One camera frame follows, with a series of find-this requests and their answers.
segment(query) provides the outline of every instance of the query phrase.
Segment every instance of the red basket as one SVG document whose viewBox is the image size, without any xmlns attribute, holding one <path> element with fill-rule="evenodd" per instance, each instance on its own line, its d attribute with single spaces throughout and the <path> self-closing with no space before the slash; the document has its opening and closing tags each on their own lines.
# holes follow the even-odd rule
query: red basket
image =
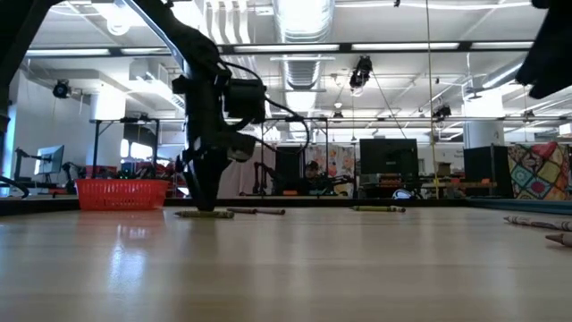
<svg viewBox="0 0 572 322">
<path fill-rule="evenodd" d="M 152 210 L 163 206 L 169 182 L 79 179 L 76 184 L 82 210 Z"/>
</svg>

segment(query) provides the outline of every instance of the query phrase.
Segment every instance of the ceiling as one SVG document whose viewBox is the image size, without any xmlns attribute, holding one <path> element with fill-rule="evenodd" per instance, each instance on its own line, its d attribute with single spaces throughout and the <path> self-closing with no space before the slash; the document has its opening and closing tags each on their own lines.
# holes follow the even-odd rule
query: ceiling
<svg viewBox="0 0 572 322">
<path fill-rule="evenodd" d="M 213 3 L 211 0 L 195 0 L 198 7 L 206 8 L 206 27 L 211 29 L 213 23 Z M 395 8 L 389 0 L 338 0 L 334 9 L 331 35 L 332 43 L 342 42 L 414 42 L 427 41 L 426 10 L 422 6 L 425 1 L 403 0 L 402 6 Z M 530 41 L 540 28 L 544 11 L 534 9 L 526 0 L 508 1 L 453 1 L 441 0 L 430 2 L 429 25 L 431 41 L 465 40 L 522 40 Z M 219 28 L 223 38 L 218 43 L 228 43 L 224 34 L 226 4 L 232 4 L 235 34 L 239 25 L 237 1 L 220 1 Z M 507 8 L 492 8 L 486 5 L 519 5 Z M 277 42 L 275 15 L 272 1 L 250 0 L 248 6 L 248 35 L 255 44 L 272 44 Z M 164 43 L 147 26 L 132 26 L 127 33 L 114 36 L 107 28 L 107 19 L 98 13 L 90 1 L 70 1 L 53 8 L 32 43 L 32 48 L 74 48 L 74 47 L 162 47 Z M 389 114 L 388 103 L 397 116 L 419 116 L 423 109 L 430 111 L 431 98 L 442 93 L 442 98 L 434 100 L 436 105 L 447 102 L 454 115 L 462 115 L 463 91 L 462 81 L 471 77 L 487 75 L 510 64 L 523 52 L 474 52 L 467 53 L 432 53 L 425 54 L 372 54 L 374 77 L 366 84 L 363 95 L 352 97 L 349 90 L 349 73 L 358 62 L 360 54 L 331 54 L 331 61 L 322 62 L 323 72 L 317 86 L 315 106 L 306 115 L 332 116 L 336 110 L 334 103 L 342 103 L 344 116 L 375 117 Z M 268 94 L 272 99 L 285 103 L 282 63 L 273 61 L 275 55 L 255 55 L 254 61 L 259 75 L 268 86 Z M 237 62 L 237 56 L 224 57 Z M 123 91 L 130 92 L 128 110 L 141 111 L 160 117 L 180 117 L 181 112 L 166 99 L 154 93 L 133 92 L 133 80 L 130 80 L 130 64 L 135 58 L 49 58 L 35 57 L 26 60 L 25 65 L 45 82 L 54 81 L 71 71 L 98 71 L 113 80 Z M 177 64 L 171 57 L 143 58 L 160 63 L 172 74 L 179 72 Z M 97 91 L 99 79 L 71 79 L 76 89 L 84 89 L 86 93 Z M 505 86 L 503 92 L 505 114 L 521 114 L 522 110 L 534 106 L 542 106 L 545 102 L 556 102 L 568 98 L 570 90 L 565 89 L 536 101 L 524 95 L 526 89 L 519 86 Z M 560 115 L 572 113 L 568 101 L 544 108 L 536 115 Z M 518 128 L 521 124 L 505 124 Z M 460 131 L 462 124 L 445 123 Z M 543 123 L 539 131 L 551 131 L 558 123 Z M 361 131 L 378 127 L 395 127 L 394 123 L 339 123 L 332 127 L 355 127 Z M 409 127 L 425 127 L 426 123 L 409 124 Z"/>
</svg>

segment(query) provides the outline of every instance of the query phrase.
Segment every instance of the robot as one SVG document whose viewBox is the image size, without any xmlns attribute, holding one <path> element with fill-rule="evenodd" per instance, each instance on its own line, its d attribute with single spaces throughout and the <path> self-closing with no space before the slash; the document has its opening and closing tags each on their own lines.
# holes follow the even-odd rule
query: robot
<svg viewBox="0 0 572 322">
<path fill-rule="evenodd" d="M 62 0 L 19 0 L 0 2 L 0 13 L 8 15 L 0 22 L 8 41 L 0 51 L 0 91 L 7 88 L 24 58 L 50 7 Z M 201 211 L 215 208 L 219 181 L 232 160 L 245 162 L 252 157 L 257 138 L 239 133 L 249 123 L 265 120 L 265 100 L 289 113 L 287 122 L 304 119 L 265 96 L 262 80 L 248 69 L 224 62 L 216 44 L 177 20 L 168 0 L 123 0 L 141 16 L 169 47 L 183 74 L 172 83 L 173 92 L 185 97 L 185 149 L 175 169 L 185 178 L 192 198 Z M 256 76 L 253 80 L 232 78 L 229 67 Z M 228 124 L 229 117 L 240 118 Z"/>
</svg>

